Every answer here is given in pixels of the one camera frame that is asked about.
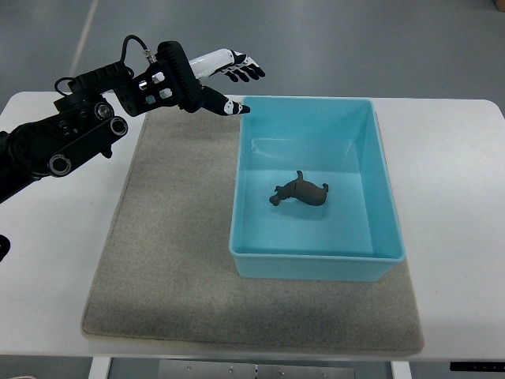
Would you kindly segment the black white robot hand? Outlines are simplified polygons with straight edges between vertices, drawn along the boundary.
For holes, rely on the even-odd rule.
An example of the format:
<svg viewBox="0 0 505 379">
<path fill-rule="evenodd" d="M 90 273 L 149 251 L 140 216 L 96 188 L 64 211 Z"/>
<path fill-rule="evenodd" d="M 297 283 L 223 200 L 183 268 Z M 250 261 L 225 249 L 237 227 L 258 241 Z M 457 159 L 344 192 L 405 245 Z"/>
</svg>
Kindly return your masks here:
<svg viewBox="0 0 505 379">
<path fill-rule="evenodd" d="M 178 106 L 189 113 L 203 108 L 221 116 L 247 114 L 249 107 L 202 85 L 200 80 L 217 73 L 227 76 L 234 83 L 265 77 L 265 72 L 247 54 L 226 48 L 189 60 L 179 42 L 166 41 L 158 45 L 155 57 L 159 62 L 166 63 L 175 75 L 176 84 L 182 90 Z"/>
</svg>

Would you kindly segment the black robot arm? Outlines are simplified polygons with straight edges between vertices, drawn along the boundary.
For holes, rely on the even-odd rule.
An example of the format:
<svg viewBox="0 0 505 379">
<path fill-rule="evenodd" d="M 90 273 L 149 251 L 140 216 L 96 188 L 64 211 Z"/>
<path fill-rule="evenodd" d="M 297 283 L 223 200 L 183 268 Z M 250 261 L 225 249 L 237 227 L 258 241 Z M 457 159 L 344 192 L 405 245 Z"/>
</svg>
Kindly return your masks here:
<svg viewBox="0 0 505 379">
<path fill-rule="evenodd" d="M 105 92 L 114 92 L 132 117 L 158 107 L 200 106 L 200 98 L 189 96 L 199 85 L 179 42 L 161 42 L 156 53 L 145 49 L 144 54 L 149 65 L 140 75 L 121 57 L 65 77 L 70 92 L 55 101 L 57 114 L 1 133 L 2 201 L 41 178 L 64 177 L 98 154 L 112 156 L 113 143 L 127 134 L 128 125 L 105 100 Z"/>
</svg>

